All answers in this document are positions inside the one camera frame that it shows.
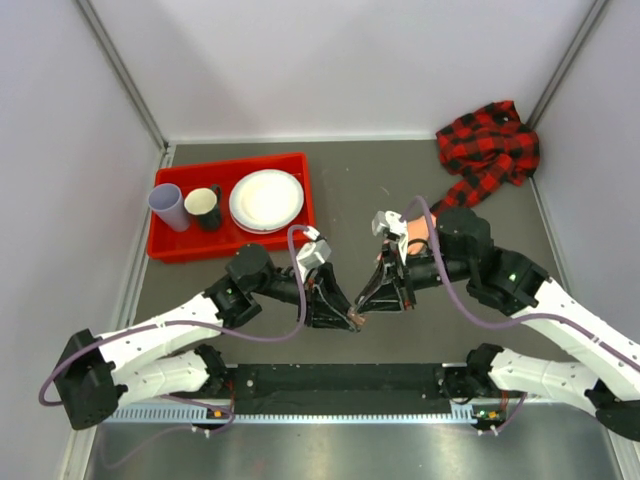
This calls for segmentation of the nail polish bottle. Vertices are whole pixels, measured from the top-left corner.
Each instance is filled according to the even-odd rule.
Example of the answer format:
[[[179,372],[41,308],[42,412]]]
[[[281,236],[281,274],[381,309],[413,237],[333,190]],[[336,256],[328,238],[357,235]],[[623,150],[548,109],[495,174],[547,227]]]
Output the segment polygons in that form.
[[[354,310],[353,308],[350,308],[348,310],[347,318],[348,318],[350,324],[356,330],[360,330],[364,326],[364,324],[366,322],[366,318],[364,316],[362,316],[360,313],[358,313],[356,310]]]

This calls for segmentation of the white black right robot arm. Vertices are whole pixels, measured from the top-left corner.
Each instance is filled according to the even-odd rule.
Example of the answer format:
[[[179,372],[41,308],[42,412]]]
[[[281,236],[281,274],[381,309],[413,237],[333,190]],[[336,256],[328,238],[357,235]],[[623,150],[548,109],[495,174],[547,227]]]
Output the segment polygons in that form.
[[[529,357],[483,344],[462,367],[440,367],[436,382],[450,400],[528,394],[564,403],[608,430],[639,439],[639,345],[580,305],[544,268],[495,245],[489,223],[468,208],[445,212],[418,255],[408,252],[408,224],[393,211],[377,212],[372,232],[385,241],[375,273],[356,299],[360,313],[402,312],[419,290],[466,284],[467,294],[505,316],[486,328],[524,325],[571,356],[569,362]]]

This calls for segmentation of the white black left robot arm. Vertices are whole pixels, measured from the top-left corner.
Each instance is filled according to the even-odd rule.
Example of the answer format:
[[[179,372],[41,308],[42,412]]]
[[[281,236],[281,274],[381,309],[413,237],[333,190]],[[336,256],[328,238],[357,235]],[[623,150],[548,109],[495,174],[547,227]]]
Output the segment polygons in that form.
[[[226,366],[207,342],[241,337],[262,310],[260,296],[296,306],[298,326],[359,331],[364,319],[338,286],[329,253],[325,241],[310,242],[281,268],[263,246],[248,244],[219,280],[185,303],[128,329],[73,334],[52,380],[71,428],[92,428],[142,400],[220,394]]]

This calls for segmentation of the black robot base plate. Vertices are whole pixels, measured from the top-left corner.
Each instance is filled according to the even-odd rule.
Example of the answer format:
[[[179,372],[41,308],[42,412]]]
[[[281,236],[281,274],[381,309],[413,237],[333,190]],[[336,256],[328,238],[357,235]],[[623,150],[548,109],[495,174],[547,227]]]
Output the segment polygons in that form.
[[[230,371],[249,415],[448,413],[435,364],[243,364]]]

